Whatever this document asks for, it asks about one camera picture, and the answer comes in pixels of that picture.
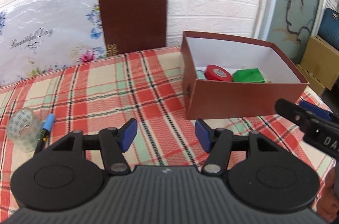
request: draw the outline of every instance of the packing tape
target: packing tape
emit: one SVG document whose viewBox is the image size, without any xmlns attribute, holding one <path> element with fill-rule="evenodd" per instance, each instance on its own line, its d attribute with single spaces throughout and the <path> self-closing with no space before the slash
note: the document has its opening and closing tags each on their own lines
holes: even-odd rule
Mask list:
<svg viewBox="0 0 339 224">
<path fill-rule="evenodd" d="M 208 80 L 224 82 L 231 82 L 233 80 L 232 75 L 228 73 L 225 69 L 212 64 L 206 67 L 204 75 Z"/>
<path fill-rule="evenodd" d="M 23 151 L 30 152 L 38 144 L 41 125 L 41 121 L 34 112 L 30 108 L 24 107 L 15 112 L 10 118 L 6 127 L 6 135 Z"/>
</svg>

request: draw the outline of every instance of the blue gripper pad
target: blue gripper pad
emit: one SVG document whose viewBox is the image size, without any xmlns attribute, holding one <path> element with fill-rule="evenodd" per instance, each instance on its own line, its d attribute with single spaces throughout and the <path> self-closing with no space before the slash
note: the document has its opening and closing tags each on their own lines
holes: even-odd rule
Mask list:
<svg viewBox="0 0 339 224">
<path fill-rule="evenodd" d="M 137 135 L 138 124 L 135 119 L 130 119 L 119 129 L 119 134 L 122 134 L 122 140 L 118 142 L 122 152 L 128 151 L 135 136 Z"/>
<path fill-rule="evenodd" d="M 210 153 L 212 150 L 212 142 L 210 137 L 211 130 L 212 129 L 202 119 L 195 121 L 195 135 L 198 138 L 202 149 L 207 153 Z"/>
<path fill-rule="evenodd" d="M 332 121 L 332 118 L 330 116 L 330 112 L 327 110 L 324 110 L 320 107 L 317 107 L 309 102 L 306 102 L 304 100 L 302 100 L 299 103 L 299 106 L 301 106 L 302 108 L 306 109 L 307 111 L 310 111 L 312 113 L 314 113 L 315 115 L 317 115 L 320 118 L 324 118 L 328 121 Z"/>
</svg>

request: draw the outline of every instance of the blue bag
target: blue bag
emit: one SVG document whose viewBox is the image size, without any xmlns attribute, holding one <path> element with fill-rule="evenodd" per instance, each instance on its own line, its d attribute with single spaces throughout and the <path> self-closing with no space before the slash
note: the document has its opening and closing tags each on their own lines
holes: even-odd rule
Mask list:
<svg viewBox="0 0 339 224">
<path fill-rule="evenodd" d="M 318 35 L 339 50 L 339 13 L 326 8 Z"/>
</svg>

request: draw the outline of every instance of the red tape roll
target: red tape roll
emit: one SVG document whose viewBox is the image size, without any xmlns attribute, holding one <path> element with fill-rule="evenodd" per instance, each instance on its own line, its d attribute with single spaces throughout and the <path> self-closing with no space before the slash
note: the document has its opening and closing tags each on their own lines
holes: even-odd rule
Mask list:
<svg viewBox="0 0 339 224">
<path fill-rule="evenodd" d="M 225 69 L 217 65 L 208 65 L 204 72 L 206 79 L 214 81 L 231 82 L 233 80 L 232 75 Z"/>
</svg>

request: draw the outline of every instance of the pink flower print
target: pink flower print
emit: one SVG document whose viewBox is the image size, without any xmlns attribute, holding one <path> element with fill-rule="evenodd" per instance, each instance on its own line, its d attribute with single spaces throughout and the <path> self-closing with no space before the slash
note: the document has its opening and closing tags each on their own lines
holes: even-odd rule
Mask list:
<svg viewBox="0 0 339 224">
<path fill-rule="evenodd" d="M 86 50 L 86 53 L 82 54 L 80 57 L 80 62 L 89 63 L 94 61 L 94 53 L 91 50 Z"/>
</svg>

